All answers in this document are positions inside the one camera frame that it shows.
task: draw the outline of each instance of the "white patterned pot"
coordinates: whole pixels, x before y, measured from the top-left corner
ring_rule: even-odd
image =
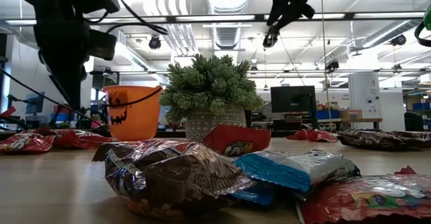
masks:
[[[219,124],[245,127],[244,108],[228,106],[226,112],[219,116],[203,108],[195,108],[186,121],[186,138],[202,141]]]

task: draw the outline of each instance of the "potted plant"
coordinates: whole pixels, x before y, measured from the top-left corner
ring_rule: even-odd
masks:
[[[244,110],[254,110],[263,101],[256,84],[247,79],[247,61],[233,65],[232,57],[195,55],[193,64],[169,65],[170,85],[160,96],[162,106],[170,106],[166,119],[179,122],[186,118],[186,136],[203,140],[219,124],[246,126]]]

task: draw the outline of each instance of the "desk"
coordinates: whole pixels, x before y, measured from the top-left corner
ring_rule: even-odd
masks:
[[[367,119],[345,119],[345,118],[334,118],[331,122],[335,123],[336,130],[341,130],[341,124],[343,123],[359,123],[359,122],[372,122],[374,130],[379,129],[379,123],[382,122],[382,118],[367,118]],[[329,119],[317,120],[318,123],[329,123]]]
[[[430,154],[354,149],[337,143],[272,139],[268,150],[304,153],[322,149],[342,153],[365,175],[390,174],[410,165],[431,174]],[[42,155],[0,155],[1,223],[146,224],[160,223],[131,213],[104,179],[104,163],[91,162],[95,150],[52,151]],[[185,223],[298,224],[292,203],[274,209],[242,206]]]

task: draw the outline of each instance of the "cardboard box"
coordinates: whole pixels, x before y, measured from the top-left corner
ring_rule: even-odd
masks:
[[[362,110],[340,110],[341,119],[362,119]]]

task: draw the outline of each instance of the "jack-o'-lantern face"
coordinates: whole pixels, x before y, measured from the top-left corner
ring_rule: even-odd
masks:
[[[109,101],[109,105],[111,105],[113,109],[110,111],[110,116],[109,116],[110,123],[122,124],[127,119],[128,106],[116,107],[116,105],[129,103],[127,92],[126,91],[114,91],[112,93],[110,92],[108,95],[108,101]]]

